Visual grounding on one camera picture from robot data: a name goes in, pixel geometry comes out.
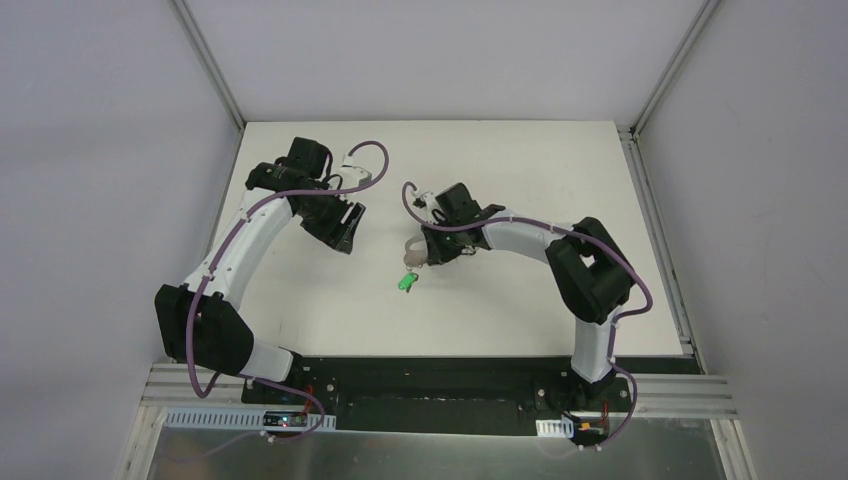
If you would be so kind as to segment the keyring with keys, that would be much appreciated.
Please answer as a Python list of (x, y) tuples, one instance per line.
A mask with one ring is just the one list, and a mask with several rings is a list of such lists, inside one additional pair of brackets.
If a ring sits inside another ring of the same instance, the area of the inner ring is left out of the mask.
[(476, 247), (454, 245), (450, 242), (427, 242), (423, 238), (414, 238), (405, 245), (403, 264), (409, 269), (445, 265), (461, 256), (476, 253)]

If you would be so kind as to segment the green tagged key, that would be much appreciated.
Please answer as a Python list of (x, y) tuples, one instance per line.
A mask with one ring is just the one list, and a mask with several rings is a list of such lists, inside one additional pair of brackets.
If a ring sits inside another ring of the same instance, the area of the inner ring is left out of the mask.
[(415, 283), (419, 280), (419, 275), (415, 272), (407, 272), (397, 284), (400, 291), (409, 293)]

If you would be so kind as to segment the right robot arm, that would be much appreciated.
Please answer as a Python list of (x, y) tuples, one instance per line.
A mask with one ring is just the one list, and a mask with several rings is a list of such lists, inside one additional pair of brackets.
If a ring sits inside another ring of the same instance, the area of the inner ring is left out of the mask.
[(421, 227), (428, 266), (444, 265), (479, 250), (506, 251), (547, 265), (575, 318), (568, 368), (569, 400), (583, 410), (607, 397), (615, 377), (612, 324), (635, 281), (632, 269), (603, 224), (586, 217), (571, 226), (528, 219), (498, 204), (481, 207), (463, 183), (439, 194), (413, 192), (426, 213)]

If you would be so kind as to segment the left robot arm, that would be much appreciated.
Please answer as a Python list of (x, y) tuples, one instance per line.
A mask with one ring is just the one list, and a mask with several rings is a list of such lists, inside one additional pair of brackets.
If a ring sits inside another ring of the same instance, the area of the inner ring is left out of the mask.
[(296, 353), (257, 339), (239, 308), (266, 251), (294, 218), (330, 249), (352, 252), (366, 208), (347, 196), (374, 179), (365, 169), (344, 165), (333, 188), (331, 167), (326, 146), (297, 137), (287, 155), (249, 173), (226, 233), (180, 285), (164, 284), (155, 296), (168, 357), (224, 375), (267, 379), (267, 391), (281, 404), (303, 396), (305, 378), (292, 369)]

